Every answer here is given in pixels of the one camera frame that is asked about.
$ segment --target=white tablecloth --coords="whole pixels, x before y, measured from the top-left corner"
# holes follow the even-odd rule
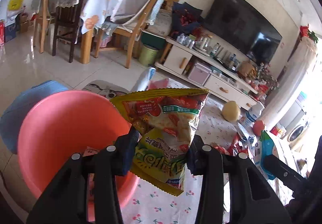
[[[169,79],[167,85],[161,87],[188,88],[172,79]],[[110,93],[117,92],[114,95],[123,95],[127,92],[126,89],[121,89],[106,81],[93,81],[83,90],[106,96],[108,99]],[[201,136],[205,144],[215,142],[224,148],[228,148],[236,134],[236,129],[233,124],[222,117],[222,108],[223,105],[208,97],[201,110],[196,134]],[[224,184],[226,184],[228,174],[224,174],[223,178]],[[268,183],[282,204],[287,204],[291,199],[291,190],[278,179],[269,180]],[[201,186],[202,176],[193,176],[187,167],[184,181],[185,191],[177,197],[158,189],[143,179],[139,179],[133,197],[121,209],[124,224],[192,224],[197,215]],[[229,213],[223,209],[223,223],[228,221]]]
[[[117,2],[118,0],[85,0],[85,6],[80,15],[80,18],[84,21],[82,34],[102,25],[106,17],[112,14]],[[133,3],[132,0],[127,0],[127,2],[127,5]]]

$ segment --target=washing machine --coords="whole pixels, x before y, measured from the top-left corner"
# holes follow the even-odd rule
[[[286,134],[282,137],[286,139],[290,146],[308,126],[307,112],[301,99],[301,95],[294,101],[286,114],[281,118],[279,123],[286,129]]]

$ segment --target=yellow snack bag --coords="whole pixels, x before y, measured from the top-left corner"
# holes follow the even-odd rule
[[[175,196],[183,192],[186,153],[207,89],[151,89],[110,101],[143,136],[131,172]]]

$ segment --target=blue stool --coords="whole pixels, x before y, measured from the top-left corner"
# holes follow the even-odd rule
[[[65,90],[68,88],[57,81],[45,81],[16,97],[0,118],[0,135],[8,150],[17,154],[19,130],[29,110],[45,97]]]

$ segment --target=green bin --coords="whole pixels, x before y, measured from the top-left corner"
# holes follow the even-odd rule
[[[149,66],[154,64],[158,52],[159,52],[158,49],[152,46],[143,44],[141,48],[139,62],[144,66]]]

